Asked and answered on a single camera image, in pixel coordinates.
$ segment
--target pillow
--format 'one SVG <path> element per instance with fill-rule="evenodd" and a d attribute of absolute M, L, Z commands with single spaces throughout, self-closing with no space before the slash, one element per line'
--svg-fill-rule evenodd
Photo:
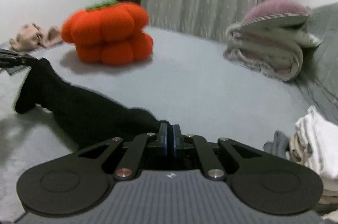
<path fill-rule="evenodd" d="M 266 0 L 245 15 L 242 29 L 295 26 L 305 23 L 309 16 L 308 9 L 295 1 Z"/>

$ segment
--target green fabric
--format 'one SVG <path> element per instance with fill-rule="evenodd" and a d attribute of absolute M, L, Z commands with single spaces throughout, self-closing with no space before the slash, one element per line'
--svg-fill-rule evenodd
<path fill-rule="evenodd" d="M 102 7 L 112 6 L 112 5 L 115 5 L 117 3 L 118 3 L 117 0 L 103 1 L 103 2 L 101 2 L 99 4 L 93 4 L 93 5 L 87 6 L 85 9 L 87 11 L 96 10 L 96 9 L 99 9 L 99 8 L 102 8 Z"/>

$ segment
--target crumpled beige garment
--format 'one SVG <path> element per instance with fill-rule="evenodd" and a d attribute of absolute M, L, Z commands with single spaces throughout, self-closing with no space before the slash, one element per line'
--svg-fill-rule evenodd
<path fill-rule="evenodd" d="M 58 44 L 62 39 L 56 26 L 52 26 L 47 32 L 35 23 L 29 23 L 19 29 L 16 40 L 11 38 L 9 42 L 17 51 L 31 51 L 41 46 Z"/>

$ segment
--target gray folded cloth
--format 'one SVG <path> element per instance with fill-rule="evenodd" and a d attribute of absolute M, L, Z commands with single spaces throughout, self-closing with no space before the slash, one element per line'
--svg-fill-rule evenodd
<path fill-rule="evenodd" d="M 281 131 L 276 131 L 273 142 L 267 142 L 263 146 L 266 153 L 286 159 L 285 152 L 289 147 L 289 138 Z"/>

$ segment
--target plush toy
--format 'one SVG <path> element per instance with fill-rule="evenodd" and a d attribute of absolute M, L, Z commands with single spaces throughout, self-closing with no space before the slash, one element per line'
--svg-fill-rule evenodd
<path fill-rule="evenodd" d="M 62 25 L 61 37 L 75 44 L 82 62 L 124 65 L 147 59 L 153 39 L 142 29 L 148 14 L 132 2 L 103 2 L 72 14 Z"/>

